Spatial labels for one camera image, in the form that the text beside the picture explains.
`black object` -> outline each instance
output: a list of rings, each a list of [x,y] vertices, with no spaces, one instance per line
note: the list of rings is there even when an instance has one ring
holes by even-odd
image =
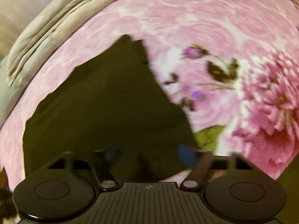
[[[20,224],[281,224],[286,195],[273,179],[237,154],[197,155],[178,188],[173,182],[117,182],[109,173],[117,159],[108,152],[64,153],[15,188]]]

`round black cover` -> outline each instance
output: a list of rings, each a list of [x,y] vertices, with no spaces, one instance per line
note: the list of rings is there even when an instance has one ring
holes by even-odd
[[[207,204],[221,217],[235,222],[263,222],[284,207],[284,190],[270,179],[229,179],[211,181],[204,193]]]
[[[87,209],[95,197],[93,185],[81,178],[25,179],[14,190],[20,214],[34,221],[61,221]]]

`pink floral bedsheet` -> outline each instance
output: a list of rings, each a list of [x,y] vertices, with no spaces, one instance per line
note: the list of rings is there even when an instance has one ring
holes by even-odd
[[[202,148],[240,152],[274,179],[298,153],[294,3],[118,0],[48,59],[3,126],[0,161],[11,189],[24,178],[22,136],[38,103],[122,34],[144,40],[158,83],[184,108]]]

